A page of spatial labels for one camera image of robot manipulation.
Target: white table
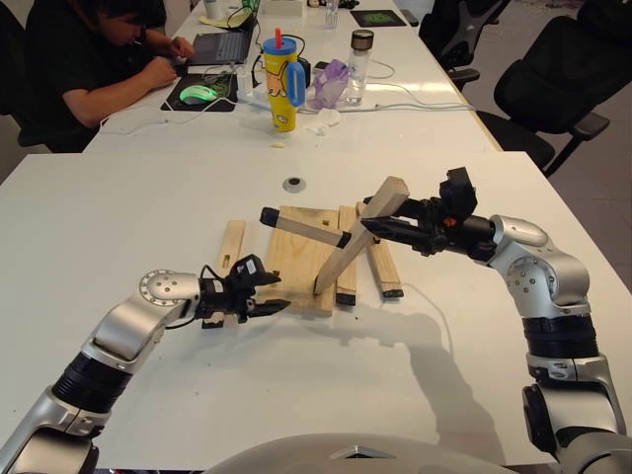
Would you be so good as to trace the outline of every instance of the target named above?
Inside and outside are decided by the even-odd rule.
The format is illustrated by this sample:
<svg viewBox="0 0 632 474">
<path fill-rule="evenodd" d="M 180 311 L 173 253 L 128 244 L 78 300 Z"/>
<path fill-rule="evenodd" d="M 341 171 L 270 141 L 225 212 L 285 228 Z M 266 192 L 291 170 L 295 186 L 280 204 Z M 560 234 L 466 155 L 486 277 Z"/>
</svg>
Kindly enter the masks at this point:
<svg viewBox="0 0 632 474">
<path fill-rule="evenodd" d="M 464 163 L 479 215 L 536 222 L 589 269 L 599 346 L 632 428 L 630 294 L 529 159 L 383 158 L 269 148 L 231 159 L 29 156 L 0 187 L 0 439 L 146 272 L 213 263 L 228 219 L 248 221 L 245 251 L 263 257 L 271 229 L 258 223 L 262 206 L 337 208 L 389 174 L 405 178 L 414 198 L 437 196 L 445 171 Z M 307 189 L 286 193 L 289 176 Z M 406 436 L 506 464 L 550 460 L 526 437 L 520 392 L 532 380 L 502 279 L 463 256 L 391 249 L 405 282 L 400 302 L 380 301 L 362 256 L 352 311 L 167 334 L 97 439 L 100 465 L 201 469 L 266 440 L 319 432 Z"/>
<path fill-rule="evenodd" d="M 362 9 L 393 9 L 391 0 L 363 0 Z M 217 31 L 201 24 L 198 17 L 203 13 L 201 2 L 184 22 L 177 35 L 193 41 L 196 34 Z M 334 32 L 324 30 L 324 9 L 307 9 L 302 19 L 259 16 L 262 25 L 261 41 L 274 36 L 279 26 L 287 34 L 302 36 L 307 41 L 304 57 L 312 65 L 319 60 L 338 58 L 347 62 L 351 34 L 359 28 L 349 10 L 341 9 L 338 28 Z M 445 73 L 417 36 L 416 29 L 407 26 L 375 28 L 372 58 L 392 65 L 396 73 L 392 78 L 369 80 L 368 91 L 362 107 L 375 104 L 410 103 L 412 99 L 402 90 L 383 84 L 403 85 L 425 103 L 464 103 Z M 246 65 L 248 71 L 257 56 L 257 48 L 251 47 Z M 201 73 L 204 67 L 191 68 Z M 385 76 L 388 70 L 371 63 L 369 74 Z M 265 79 L 259 74 L 259 80 Z M 383 111 L 377 113 L 344 114 L 343 121 L 332 128 L 327 136 L 316 136 L 303 126 L 312 116 L 299 115 L 298 127 L 292 133 L 277 133 L 272 126 L 270 112 L 249 105 L 238 105 L 230 114 L 206 113 L 195 117 L 194 113 L 164 112 L 160 106 L 173 87 L 153 92 L 110 119 L 102 131 L 88 146 L 90 152 L 143 152 L 177 151 L 209 153 L 231 150 L 248 142 L 260 147 L 270 147 L 281 141 L 294 152 L 319 151 L 364 153 L 376 149 L 384 152 L 419 150 L 420 152 L 463 151 L 479 152 L 498 149 L 485 127 L 472 112 L 419 112 Z M 159 123 L 165 119 L 170 123 Z M 142 128 L 129 133 L 137 125 Z"/>
</svg>

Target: computer mouse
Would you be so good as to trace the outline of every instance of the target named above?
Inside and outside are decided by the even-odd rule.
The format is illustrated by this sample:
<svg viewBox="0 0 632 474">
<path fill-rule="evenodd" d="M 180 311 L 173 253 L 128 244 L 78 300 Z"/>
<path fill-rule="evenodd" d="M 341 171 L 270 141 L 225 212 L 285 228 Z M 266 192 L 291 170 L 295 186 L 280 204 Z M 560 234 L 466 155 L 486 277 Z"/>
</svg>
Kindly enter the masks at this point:
<svg viewBox="0 0 632 474">
<path fill-rule="evenodd" d="M 212 89 L 201 86 L 189 86 L 180 93 L 180 100 L 188 106 L 199 106 L 217 100 L 217 93 Z"/>
</svg>

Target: chair armrest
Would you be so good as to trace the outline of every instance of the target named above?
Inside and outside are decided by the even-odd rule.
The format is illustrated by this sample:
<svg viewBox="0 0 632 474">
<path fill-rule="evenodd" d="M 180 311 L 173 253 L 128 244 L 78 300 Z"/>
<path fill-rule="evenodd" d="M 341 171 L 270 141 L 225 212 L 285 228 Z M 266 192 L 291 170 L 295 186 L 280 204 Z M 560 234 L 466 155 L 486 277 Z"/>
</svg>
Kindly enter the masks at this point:
<svg viewBox="0 0 632 474">
<path fill-rule="evenodd" d="M 87 128 L 77 125 L 69 128 L 29 126 L 18 135 L 20 146 L 46 145 L 58 141 L 72 140 L 86 136 Z"/>
<path fill-rule="evenodd" d="M 602 117 L 595 112 L 590 112 L 587 116 L 573 125 L 573 128 L 571 128 L 571 134 L 580 140 L 589 141 L 606 130 L 609 125 L 609 119 Z"/>
<path fill-rule="evenodd" d="M 468 82 L 477 81 L 481 77 L 481 73 L 476 69 L 460 69 L 458 71 L 449 71 L 447 73 L 450 81 L 458 88 L 459 91 L 463 90 L 463 87 Z"/>
</svg>

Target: black shirt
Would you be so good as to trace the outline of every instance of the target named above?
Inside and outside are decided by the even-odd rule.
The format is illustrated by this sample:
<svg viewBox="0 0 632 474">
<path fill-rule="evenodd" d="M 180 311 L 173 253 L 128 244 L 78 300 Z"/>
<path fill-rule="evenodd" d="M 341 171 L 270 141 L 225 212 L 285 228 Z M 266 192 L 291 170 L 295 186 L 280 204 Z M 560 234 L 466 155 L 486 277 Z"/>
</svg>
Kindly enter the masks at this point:
<svg viewBox="0 0 632 474">
<path fill-rule="evenodd" d="M 40 110 L 57 125 L 79 123 L 63 94 L 121 82 L 150 59 L 145 46 L 116 46 L 90 31 L 66 0 L 35 0 L 27 20 L 27 73 Z"/>
</svg>

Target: cup lid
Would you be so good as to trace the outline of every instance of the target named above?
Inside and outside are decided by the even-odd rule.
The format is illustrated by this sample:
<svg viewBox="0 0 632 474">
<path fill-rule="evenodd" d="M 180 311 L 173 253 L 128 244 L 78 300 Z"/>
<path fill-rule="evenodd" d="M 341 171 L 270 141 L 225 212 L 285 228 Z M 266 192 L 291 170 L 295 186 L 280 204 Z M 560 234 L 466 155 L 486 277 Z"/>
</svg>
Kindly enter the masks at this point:
<svg viewBox="0 0 632 474">
<path fill-rule="evenodd" d="M 276 56 L 285 56 L 296 52 L 296 41 L 292 38 L 283 37 L 281 39 L 280 48 L 277 48 L 277 40 L 269 38 L 264 41 L 264 52 L 274 54 Z"/>
<path fill-rule="evenodd" d="M 373 47 L 374 34 L 371 30 L 355 30 L 352 33 L 352 48 L 368 51 Z"/>
</svg>

